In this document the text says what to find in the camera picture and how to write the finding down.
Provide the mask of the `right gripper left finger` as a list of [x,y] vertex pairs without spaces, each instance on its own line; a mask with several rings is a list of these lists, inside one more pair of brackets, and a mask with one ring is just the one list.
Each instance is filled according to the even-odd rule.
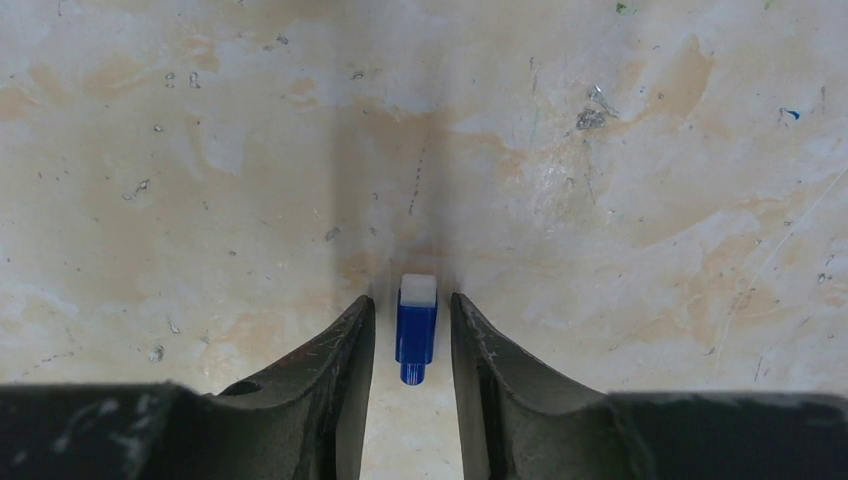
[[376,312],[361,295],[321,333],[218,395],[234,479],[357,479]]

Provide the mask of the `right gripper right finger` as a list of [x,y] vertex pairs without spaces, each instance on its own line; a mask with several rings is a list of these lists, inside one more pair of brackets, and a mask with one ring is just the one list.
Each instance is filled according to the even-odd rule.
[[464,477],[606,478],[602,393],[507,338],[464,294],[450,322]]

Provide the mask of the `blue white pen cap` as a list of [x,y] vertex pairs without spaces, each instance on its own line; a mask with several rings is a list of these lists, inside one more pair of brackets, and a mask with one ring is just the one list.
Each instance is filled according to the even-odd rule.
[[400,379],[408,386],[421,384],[432,363],[437,317],[436,277],[404,274],[396,310],[395,360],[400,365]]

